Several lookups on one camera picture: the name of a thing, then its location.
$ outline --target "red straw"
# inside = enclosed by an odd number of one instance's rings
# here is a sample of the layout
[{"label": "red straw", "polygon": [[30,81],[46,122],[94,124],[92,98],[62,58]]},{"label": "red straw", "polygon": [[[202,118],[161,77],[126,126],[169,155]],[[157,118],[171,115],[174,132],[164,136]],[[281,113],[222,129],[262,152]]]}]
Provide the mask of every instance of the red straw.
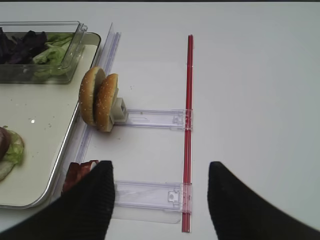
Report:
[{"label": "red straw", "polygon": [[[187,53],[187,67],[186,67],[186,129],[184,132],[184,167],[183,167],[183,183],[191,183],[191,129],[187,128],[190,125],[188,120],[191,117],[189,114],[192,110],[192,85],[193,85],[193,50],[194,37],[188,36],[188,53]],[[190,213],[182,213],[182,232],[190,233]]]}]

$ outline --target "plastic container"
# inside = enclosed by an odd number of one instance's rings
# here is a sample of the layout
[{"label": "plastic container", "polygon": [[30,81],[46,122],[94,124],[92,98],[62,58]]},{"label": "plastic container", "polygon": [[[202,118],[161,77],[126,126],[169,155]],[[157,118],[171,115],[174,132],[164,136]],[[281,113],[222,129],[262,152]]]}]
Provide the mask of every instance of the plastic container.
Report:
[{"label": "plastic container", "polygon": [[22,38],[27,32],[69,33],[72,37],[67,51],[58,64],[0,64],[0,83],[7,84],[67,84],[73,78],[84,49],[82,43],[87,26],[78,21],[56,22],[0,22],[0,27],[10,39]]}]

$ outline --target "hamburger bun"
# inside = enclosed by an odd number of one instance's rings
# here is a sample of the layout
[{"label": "hamburger bun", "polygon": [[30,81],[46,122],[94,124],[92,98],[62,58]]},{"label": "hamburger bun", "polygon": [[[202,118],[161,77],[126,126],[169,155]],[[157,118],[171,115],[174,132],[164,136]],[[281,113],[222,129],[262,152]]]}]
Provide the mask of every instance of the hamburger bun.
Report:
[{"label": "hamburger bun", "polygon": [[101,83],[106,79],[104,70],[98,66],[91,68],[84,75],[79,89],[79,108],[83,121],[95,126],[96,95]]},{"label": "hamburger bun", "polygon": [[118,93],[118,74],[113,73],[106,77],[102,82],[95,104],[96,127],[101,132],[110,132],[113,122],[110,119],[111,108],[117,98]]}]

